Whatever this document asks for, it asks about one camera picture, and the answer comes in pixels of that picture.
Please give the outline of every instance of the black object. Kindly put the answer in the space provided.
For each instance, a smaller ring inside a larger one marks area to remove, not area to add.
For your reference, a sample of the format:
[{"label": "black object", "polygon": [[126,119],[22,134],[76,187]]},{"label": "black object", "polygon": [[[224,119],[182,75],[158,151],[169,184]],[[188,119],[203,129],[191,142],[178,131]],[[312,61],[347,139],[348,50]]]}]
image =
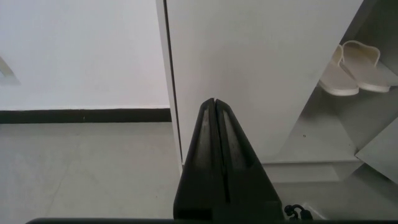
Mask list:
[{"label": "black object", "polygon": [[175,220],[283,220],[282,204],[231,108],[199,110],[174,201]]},{"label": "black object", "polygon": [[298,213],[295,211],[296,208],[300,209],[300,216],[302,220],[313,220],[311,212],[304,209],[301,205],[286,205],[284,211],[286,213],[287,216],[292,216],[289,219],[290,220],[298,220],[299,219],[299,215]]},{"label": "black object", "polygon": [[171,122],[170,109],[0,111],[0,124]]}]

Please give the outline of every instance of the white wall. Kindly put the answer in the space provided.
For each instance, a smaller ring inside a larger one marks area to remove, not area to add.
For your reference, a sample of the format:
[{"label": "white wall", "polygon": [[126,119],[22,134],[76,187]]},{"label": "white wall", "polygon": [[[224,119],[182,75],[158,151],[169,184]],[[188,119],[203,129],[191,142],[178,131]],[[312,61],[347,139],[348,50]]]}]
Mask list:
[{"label": "white wall", "polygon": [[0,0],[0,110],[168,108],[155,1]]}]

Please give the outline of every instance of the floor tile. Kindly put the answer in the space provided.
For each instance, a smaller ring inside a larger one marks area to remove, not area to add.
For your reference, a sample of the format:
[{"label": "floor tile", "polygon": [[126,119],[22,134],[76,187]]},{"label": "floor tile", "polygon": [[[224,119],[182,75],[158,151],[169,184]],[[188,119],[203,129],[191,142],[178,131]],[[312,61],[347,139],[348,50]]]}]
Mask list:
[{"label": "floor tile", "polygon": [[179,182],[170,123],[88,124],[49,217],[172,218]]},{"label": "floor tile", "polygon": [[0,223],[46,216],[77,135],[65,125],[0,125]]}]

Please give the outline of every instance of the white cabinet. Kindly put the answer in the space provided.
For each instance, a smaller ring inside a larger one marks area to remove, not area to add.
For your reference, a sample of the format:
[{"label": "white cabinet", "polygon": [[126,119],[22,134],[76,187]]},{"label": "white cabinet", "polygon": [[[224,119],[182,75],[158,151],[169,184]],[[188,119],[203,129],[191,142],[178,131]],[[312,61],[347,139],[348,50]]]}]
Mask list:
[{"label": "white cabinet", "polygon": [[183,162],[199,106],[214,97],[231,106],[274,182],[352,173],[355,154],[398,116],[398,90],[336,97],[316,86],[349,39],[379,47],[381,75],[397,82],[398,7],[388,4],[167,1]]},{"label": "white cabinet", "polygon": [[211,97],[276,155],[361,1],[167,1],[183,160]]}]

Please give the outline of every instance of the black edge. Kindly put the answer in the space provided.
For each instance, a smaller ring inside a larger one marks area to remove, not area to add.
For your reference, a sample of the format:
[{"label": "black edge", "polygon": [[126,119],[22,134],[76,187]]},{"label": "black edge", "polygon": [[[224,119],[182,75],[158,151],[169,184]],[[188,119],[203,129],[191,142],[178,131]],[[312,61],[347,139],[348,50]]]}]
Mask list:
[{"label": "black edge", "polygon": [[0,124],[171,122],[169,108],[0,111]]},{"label": "black edge", "polygon": [[181,137],[180,137],[180,121],[178,120],[177,95],[175,94],[175,83],[174,83],[174,66],[173,66],[173,55],[172,55],[172,43],[171,43],[171,38],[170,38],[169,14],[167,12],[167,1],[166,0],[163,0],[163,5],[164,5],[166,31],[167,31],[167,43],[168,43],[168,46],[169,46],[170,73],[171,73],[171,76],[172,76],[174,107],[175,107],[175,119],[176,119],[176,122],[177,122],[177,132],[178,132],[178,144],[180,145],[180,158],[181,158],[181,162],[182,162],[183,159],[182,159]]}]

